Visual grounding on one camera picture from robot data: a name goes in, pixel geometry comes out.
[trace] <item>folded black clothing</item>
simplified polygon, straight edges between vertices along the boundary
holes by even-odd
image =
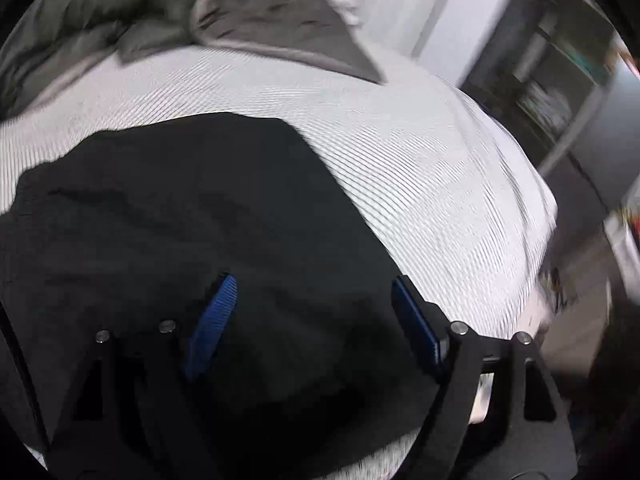
[[[434,383],[390,305],[400,274],[302,136],[204,114],[97,132],[26,171],[0,217],[0,300],[55,430],[96,331],[189,334],[222,272],[238,302],[200,386],[230,478],[312,478],[419,426]],[[32,442],[0,342],[0,408]]]

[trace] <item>blanket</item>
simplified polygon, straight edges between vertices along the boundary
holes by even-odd
[[[326,0],[36,0],[0,49],[0,119],[50,99],[116,50],[199,43],[382,76]]]

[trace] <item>white bed sheet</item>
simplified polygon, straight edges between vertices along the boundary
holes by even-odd
[[[555,227],[553,195],[513,137],[470,98],[360,43],[386,85],[196,46],[126,67],[111,56],[49,104],[0,124],[0,212],[25,169],[97,130],[205,112],[277,117],[322,157],[426,300],[483,335],[510,336]],[[389,478],[414,437],[335,478]]]

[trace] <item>bed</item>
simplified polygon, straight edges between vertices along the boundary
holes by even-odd
[[[20,174],[97,130],[207,112],[281,118],[322,158],[422,296],[478,333],[515,330],[556,203],[510,134],[466,95],[355,32],[379,85],[290,60],[187,46],[109,56],[0,124],[0,212]],[[331,478],[386,479],[415,433]]]

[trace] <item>silver bolt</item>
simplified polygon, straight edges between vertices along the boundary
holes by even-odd
[[[109,338],[110,334],[108,330],[100,330],[100,332],[95,333],[95,342],[97,343],[105,343]]]
[[[516,334],[516,337],[518,338],[518,341],[520,341],[523,345],[528,345],[529,343],[531,343],[531,341],[533,341],[533,339],[531,339],[531,336],[526,332],[518,332]]]
[[[465,335],[469,332],[469,326],[464,321],[454,321],[451,323],[451,331],[454,334]]]
[[[173,319],[165,319],[158,325],[161,334],[169,334],[175,330],[175,321]]]

